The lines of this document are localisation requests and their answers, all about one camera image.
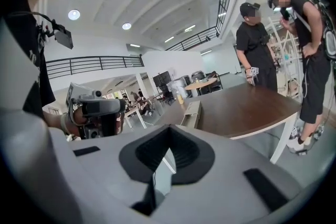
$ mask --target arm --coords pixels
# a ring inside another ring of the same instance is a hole
[[[321,14],[317,8],[310,2],[306,2],[303,5],[303,13],[308,19],[308,24],[311,30],[311,43],[312,47],[317,50],[321,43],[323,34],[323,23]]]

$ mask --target shoe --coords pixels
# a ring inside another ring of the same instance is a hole
[[[306,140],[304,141],[304,145],[305,145],[305,146],[309,146],[309,145],[310,145],[310,142],[311,142],[311,136],[308,136],[308,137],[306,138]]]
[[[287,146],[289,147],[289,148],[293,148],[293,150],[295,150],[295,151],[301,151],[301,150],[303,150],[303,148],[304,148],[304,144],[302,143],[302,144],[299,144],[299,142],[298,142],[298,137],[296,137],[296,138],[294,138],[294,139],[290,139],[288,142],[287,142]]]

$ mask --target black railing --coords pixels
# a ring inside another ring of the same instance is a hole
[[[219,33],[216,30],[216,27],[211,27],[207,30],[199,32],[192,37],[189,37],[180,43],[175,44],[174,46],[168,48],[167,50],[189,50],[200,44],[210,41],[214,37],[218,37]]]
[[[143,67],[141,57],[87,56],[47,61],[49,79],[113,68]]]
[[[189,50],[193,47],[210,41],[214,37],[218,37],[222,31],[229,2],[230,0],[219,0],[216,26],[188,37],[184,41],[179,42],[166,50]]]

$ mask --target hand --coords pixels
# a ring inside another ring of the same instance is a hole
[[[307,58],[308,56],[314,55],[317,52],[317,48],[315,48],[311,42],[305,45],[302,48],[303,56]]]
[[[251,69],[246,70],[246,79],[247,79],[247,82],[249,84],[253,84],[253,77],[252,77],[252,74],[251,74]]]
[[[285,20],[283,17],[281,17],[281,19],[280,19],[280,24],[287,30],[291,29],[289,21]]]

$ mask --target table leg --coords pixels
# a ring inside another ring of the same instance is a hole
[[[137,115],[138,115],[139,120],[140,120],[142,126],[144,127],[144,129],[147,129],[147,126],[146,126],[145,122],[143,121],[142,116],[140,115],[140,112],[139,112],[138,109],[137,109]]]
[[[295,124],[295,121],[296,121],[296,117],[297,117],[297,113],[293,114],[292,116],[290,116],[287,119],[287,121],[285,123],[285,127],[283,128],[283,131],[282,131],[280,141],[279,141],[279,143],[277,145],[277,148],[275,149],[275,151],[273,153],[273,156],[270,160],[271,163],[276,163],[278,161],[278,159],[280,158],[282,151],[284,151],[284,148],[286,147],[287,142],[288,142],[289,137],[290,137],[290,134],[293,130],[293,127],[294,127],[294,124]]]
[[[130,128],[132,128],[132,124],[130,123],[130,120],[128,119],[128,116],[126,116],[126,121],[127,121],[127,124]]]

